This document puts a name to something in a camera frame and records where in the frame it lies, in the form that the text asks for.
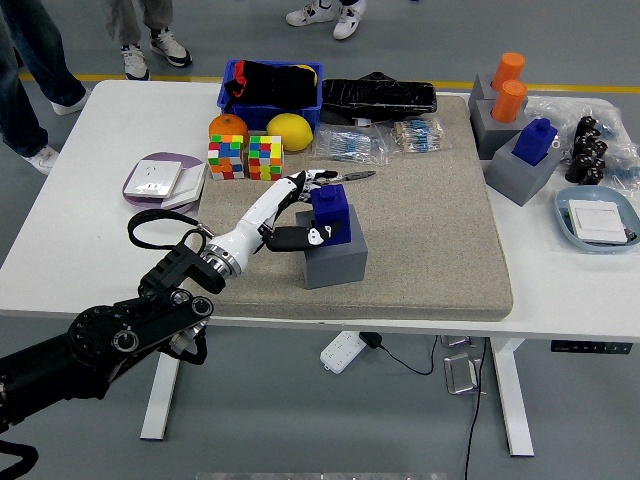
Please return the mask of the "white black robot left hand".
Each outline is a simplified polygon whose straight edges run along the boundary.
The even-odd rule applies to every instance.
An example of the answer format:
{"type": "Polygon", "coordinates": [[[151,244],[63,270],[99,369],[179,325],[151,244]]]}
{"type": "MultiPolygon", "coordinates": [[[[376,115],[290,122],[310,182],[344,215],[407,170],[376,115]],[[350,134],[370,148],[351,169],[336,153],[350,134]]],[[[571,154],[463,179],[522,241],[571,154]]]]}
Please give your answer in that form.
{"type": "Polygon", "coordinates": [[[238,277],[247,268],[249,258],[262,245],[276,252],[303,251],[328,241],[341,228],[333,222],[321,227],[274,226],[280,214],[296,202],[309,203],[311,192],[323,184],[338,181],[342,175],[333,170],[303,170],[277,181],[247,210],[230,232],[213,238],[202,257],[224,265],[228,277],[238,277]]]}

